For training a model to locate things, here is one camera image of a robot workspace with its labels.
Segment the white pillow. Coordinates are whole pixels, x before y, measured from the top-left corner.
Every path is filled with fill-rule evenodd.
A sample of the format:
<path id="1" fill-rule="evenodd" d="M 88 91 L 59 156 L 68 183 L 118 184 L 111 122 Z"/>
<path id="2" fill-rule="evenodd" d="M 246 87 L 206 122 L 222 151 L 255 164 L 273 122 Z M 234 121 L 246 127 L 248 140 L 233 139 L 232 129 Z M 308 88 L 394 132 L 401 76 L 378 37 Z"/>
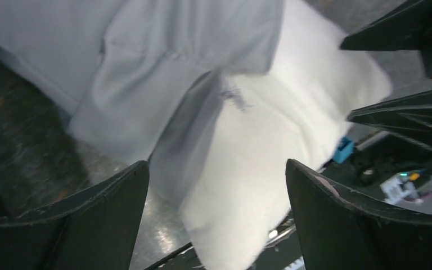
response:
<path id="1" fill-rule="evenodd" d="M 285 166 L 320 168 L 346 117 L 392 92 L 376 61 L 342 51 L 344 32 L 305 1 L 286 1 L 267 75 L 233 75 L 216 116 L 193 143 L 179 216 L 205 269 L 247 269 L 290 210 Z"/>

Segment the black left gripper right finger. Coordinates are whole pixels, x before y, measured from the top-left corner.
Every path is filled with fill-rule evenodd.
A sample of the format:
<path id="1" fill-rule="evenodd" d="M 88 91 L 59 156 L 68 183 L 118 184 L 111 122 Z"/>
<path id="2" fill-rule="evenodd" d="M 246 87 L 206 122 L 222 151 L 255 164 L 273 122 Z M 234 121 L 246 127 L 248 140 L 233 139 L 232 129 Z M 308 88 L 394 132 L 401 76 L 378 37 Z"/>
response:
<path id="1" fill-rule="evenodd" d="M 290 159 L 286 184 L 306 269 L 432 269 L 432 215 L 373 199 Z"/>

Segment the grey pillowcase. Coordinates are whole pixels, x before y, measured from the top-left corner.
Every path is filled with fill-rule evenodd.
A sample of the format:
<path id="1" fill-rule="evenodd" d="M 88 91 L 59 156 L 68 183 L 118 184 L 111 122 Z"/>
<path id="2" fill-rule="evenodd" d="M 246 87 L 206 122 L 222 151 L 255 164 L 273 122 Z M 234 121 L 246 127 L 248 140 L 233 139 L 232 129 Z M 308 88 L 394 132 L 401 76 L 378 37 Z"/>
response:
<path id="1" fill-rule="evenodd" d="M 0 1 L 0 59 L 76 139 L 148 158 L 207 73 L 265 74 L 286 1 Z"/>

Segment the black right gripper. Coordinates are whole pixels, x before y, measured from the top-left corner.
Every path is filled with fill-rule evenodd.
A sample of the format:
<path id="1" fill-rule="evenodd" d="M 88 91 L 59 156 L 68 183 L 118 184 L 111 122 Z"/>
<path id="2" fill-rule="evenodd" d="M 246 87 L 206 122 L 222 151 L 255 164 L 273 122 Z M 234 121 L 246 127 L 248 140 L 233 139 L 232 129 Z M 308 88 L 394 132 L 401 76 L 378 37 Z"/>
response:
<path id="1" fill-rule="evenodd" d="M 420 49 L 425 74 L 432 79 L 432 1 L 405 1 L 360 31 L 344 38 L 351 51 Z M 432 90 L 353 110 L 347 121 L 389 132 L 432 151 Z"/>

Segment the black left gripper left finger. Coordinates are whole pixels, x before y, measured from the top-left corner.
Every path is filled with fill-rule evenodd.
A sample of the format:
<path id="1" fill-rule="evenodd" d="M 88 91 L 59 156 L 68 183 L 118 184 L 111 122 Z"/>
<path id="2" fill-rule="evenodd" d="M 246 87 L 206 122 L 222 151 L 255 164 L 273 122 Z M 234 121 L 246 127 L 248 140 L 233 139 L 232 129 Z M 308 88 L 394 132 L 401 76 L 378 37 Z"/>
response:
<path id="1" fill-rule="evenodd" d="M 149 186 L 138 161 L 18 217 L 0 218 L 0 269 L 128 269 Z"/>

